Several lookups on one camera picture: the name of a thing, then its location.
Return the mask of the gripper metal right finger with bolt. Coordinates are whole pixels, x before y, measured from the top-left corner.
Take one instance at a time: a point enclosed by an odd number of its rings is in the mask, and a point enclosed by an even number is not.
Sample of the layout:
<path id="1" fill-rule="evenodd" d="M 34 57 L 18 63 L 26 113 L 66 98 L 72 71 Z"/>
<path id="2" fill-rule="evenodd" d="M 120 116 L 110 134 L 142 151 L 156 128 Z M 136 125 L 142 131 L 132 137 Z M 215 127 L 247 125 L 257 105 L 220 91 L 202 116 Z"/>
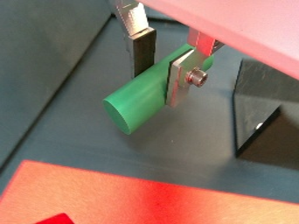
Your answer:
<path id="1" fill-rule="evenodd" d="M 224 46 L 203 32 L 190 29 L 187 45 L 168 66 L 166 104 L 176 107 L 190 92 L 190 87 L 200 88 L 208 79 L 214 53 Z"/>

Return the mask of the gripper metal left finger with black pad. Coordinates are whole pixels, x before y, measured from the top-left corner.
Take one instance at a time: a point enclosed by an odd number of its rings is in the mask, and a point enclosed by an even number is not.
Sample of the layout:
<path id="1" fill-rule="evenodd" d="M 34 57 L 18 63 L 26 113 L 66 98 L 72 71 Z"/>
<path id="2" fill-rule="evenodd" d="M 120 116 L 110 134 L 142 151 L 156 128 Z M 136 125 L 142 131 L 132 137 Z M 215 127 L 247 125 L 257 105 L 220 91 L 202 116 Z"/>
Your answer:
<path id="1" fill-rule="evenodd" d="M 135 78 L 155 64 L 156 29 L 150 26 L 146 7 L 136 0 L 110 0 L 110 5 L 122 24 Z"/>

